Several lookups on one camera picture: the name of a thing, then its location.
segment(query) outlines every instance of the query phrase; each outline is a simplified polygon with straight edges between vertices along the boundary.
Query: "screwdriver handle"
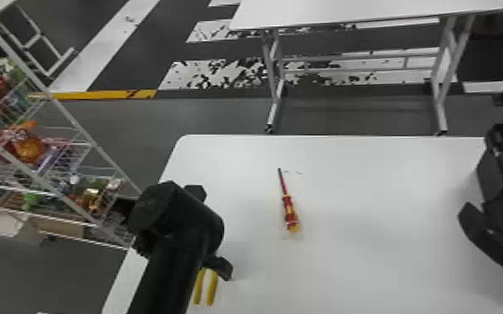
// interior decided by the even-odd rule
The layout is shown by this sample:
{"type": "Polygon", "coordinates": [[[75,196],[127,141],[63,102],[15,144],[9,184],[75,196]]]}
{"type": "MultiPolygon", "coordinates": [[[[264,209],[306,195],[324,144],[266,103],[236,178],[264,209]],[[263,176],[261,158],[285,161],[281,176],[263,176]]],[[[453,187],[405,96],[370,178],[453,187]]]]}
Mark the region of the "screwdriver handle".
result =
{"type": "Polygon", "coordinates": [[[297,214],[294,212],[294,207],[292,206],[291,196],[285,194],[282,196],[282,203],[285,209],[285,224],[287,225],[287,230],[290,232],[297,232],[300,229],[298,223],[297,214]]]}

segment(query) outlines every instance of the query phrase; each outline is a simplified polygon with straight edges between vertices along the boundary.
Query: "white floor stripe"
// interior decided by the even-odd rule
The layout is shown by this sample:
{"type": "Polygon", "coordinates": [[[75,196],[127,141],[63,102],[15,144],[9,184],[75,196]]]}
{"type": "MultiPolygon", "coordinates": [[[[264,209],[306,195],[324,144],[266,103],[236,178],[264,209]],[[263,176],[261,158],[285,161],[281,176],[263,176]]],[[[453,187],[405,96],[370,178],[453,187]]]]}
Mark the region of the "white floor stripe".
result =
{"type": "Polygon", "coordinates": [[[462,85],[468,94],[497,94],[503,90],[503,81],[464,82],[462,85]]]}
{"type": "Polygon", "coordinates": [[[240,1],[241,0],[211,0],[209,7],[229,6],[232,4],[239,4],[240,1]]]}
{"type": "Polygon", "coordinates": [[[129,0],[57,77],[52,92],[83,92],[160,0],[129,0]]]}
{"type": "MultiPolygon", "coordinates": [[[[400,53],[436,53],[438,48],[417,48],[407,50],[379,50],[374,52],[342,53],[347,56],[365,56],[400,53]]],[[[364,60],[335,60],[321,67],[310,63],[309,68],[315,74],[287,73],[286,81],[291,85],[370,85],[370,84],[421,84],[430,76],[430,70],[410,68],[431,68],[434,57],[410,57],[406,67],[403,58],[369,58],[364,60]],[[335,72],[331,68],[347,69],[347,72],[335,72]]],[[[448,52],[439,68],[438,79],[442,81],[450,63],[448,52]]],[[[304,68],[304,62],[289,62],[289,70],[304,68]]],[[[168,89],[244,89],[256,87],[265,82],[267,74],[258,57],[244,58],[228,63],[225,59],[186,60],[174,62],[164,77],[158,90],[168,89]]]]}

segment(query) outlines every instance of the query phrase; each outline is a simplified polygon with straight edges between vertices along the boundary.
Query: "wire shelf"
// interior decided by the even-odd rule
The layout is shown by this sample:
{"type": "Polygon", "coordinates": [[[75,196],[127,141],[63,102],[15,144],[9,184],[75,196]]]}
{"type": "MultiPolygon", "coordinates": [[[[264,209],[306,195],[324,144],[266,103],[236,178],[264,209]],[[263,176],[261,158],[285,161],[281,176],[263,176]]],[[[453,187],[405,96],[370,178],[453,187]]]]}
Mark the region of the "wire shelf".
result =
{"type": "MultiPolygon", "coordinates": [[[[48,147],[47,152],[29,168],[62,191],[64,182],[69,181],[72,173],[89,154],[92,145],[85,141],[72,142],[65,139],[44,139],[43,143],[48,147]]],[[[2,158],[0,158],[0,189],[54,196],[53,192],[48,192],[30,175],[2,158]]]]}
{"type": "Polygon", "coordinates": [[[21,193],[9,192],[7,197],[0,200],[0,210],[18,212],[32,217],[67,222],[75,225],[96,226],[96,224],[86,221],[82,215],[58,199],[46,198],[40,200],[39,204],[27,205],[25,198],[26,196],[21,193]]]}
{"type": "Polygon", "coordinates": [[[127,185],[141,192],[0,36],[0,210],[125,248],[132,235],[114,204],[127,185]]]}

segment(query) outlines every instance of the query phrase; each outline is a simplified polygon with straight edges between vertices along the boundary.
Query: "metal table frame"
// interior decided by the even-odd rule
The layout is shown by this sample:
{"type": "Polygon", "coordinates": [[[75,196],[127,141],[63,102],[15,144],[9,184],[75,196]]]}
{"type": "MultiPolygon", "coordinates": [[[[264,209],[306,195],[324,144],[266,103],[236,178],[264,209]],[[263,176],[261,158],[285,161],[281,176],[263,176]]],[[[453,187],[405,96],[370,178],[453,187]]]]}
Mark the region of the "metal table frame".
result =
{"type": "MultiPolygon", "coordinates": [[[[406,53],[406,54],[394,54],[394,55],[383,55],[378,56],[363,56],[363,57],[346,57],[346,56],[321,56],[321,57],[300,57],[300,58],[284,58],[281,38],[278,32],[278,28],[272,28],[263,31],[262,33],[262,51],[265,60],[265,65],[267,68],[267,77],[269,80],[269,89],[271,91],[272,106],[269,110],[269,115],[267,117],[267,125],[265,127],[265,132],[270,134],[273,133],[276,127],[277,113],[282,106],[283,101],[283,90],[285,87],[285,75],[287,73],[308,73],[308,72],[320,72],[317,70],[311,70],[305,67],[304,69],[293,69],[286,70],[284,68],[285,62],[311,62],[311,61],[333,61],[333,60],[355,60],[355,59],[366,59],[366,58],[404,58],[404,67],[400,70],[414,70],[414,69],[430,69],[430,85],[432,89],[433,105],[435,109],[435,115],[437,120],[438,129],[435,135],[445,134],[449,130],[449,125],[447,123],[445,114],[445,100],[449,92],[450,85],[452,83],[453,77],[455,76],[456,69],[462,59],[462,54],[465,51],[466,44],[470,38],[470,31],[475,20],[475,14],[468,14],[463,16],[450,16],[446,18],[446,22],[443,28],[443,32],[440,40],[440,47],[438,53],[406,53]],[[458,38],[455,36],[454,28],[456,21],[458,19],[463,19],[464,26],[460,32],[458,38]],[[445,52],[450,53],[450,64],[446,70],[446,75],[442,81],[439,81],[439,68],[444,62],[445,52]],[[419,68],[407,68],[409,57],[436,57],[433,67],[419,67],[419,68]]],[[[368,71],[389,71],[386,68],[366,68],[368,71]]],[[[325,71],[339,71],[347,72],[350,71],[346,68],[329,68],[325,71]]]]}

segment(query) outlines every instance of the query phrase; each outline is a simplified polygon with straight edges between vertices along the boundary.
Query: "gray floor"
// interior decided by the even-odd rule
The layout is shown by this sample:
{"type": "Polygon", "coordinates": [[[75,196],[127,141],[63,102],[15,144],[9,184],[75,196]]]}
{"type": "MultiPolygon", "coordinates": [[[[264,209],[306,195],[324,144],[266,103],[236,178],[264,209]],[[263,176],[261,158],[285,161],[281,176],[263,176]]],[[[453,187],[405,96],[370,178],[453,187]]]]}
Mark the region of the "gray floor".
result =
{"type": "MultiPolygon", "coordinates": [[[[184,134],[261,134],[268,99],[156,99],[65,104],[142,187],[156,183],[184,134]]],[[[452,96],[451,135],[481,136],[503,122],[490,96],[452,96]]],[[[429,98],[289,99],[282,134],[428,135],[429,98]]],[[[97,313],[123,253],[71,241],[41,248],[0,239],[0,314],[97,313]]]]}

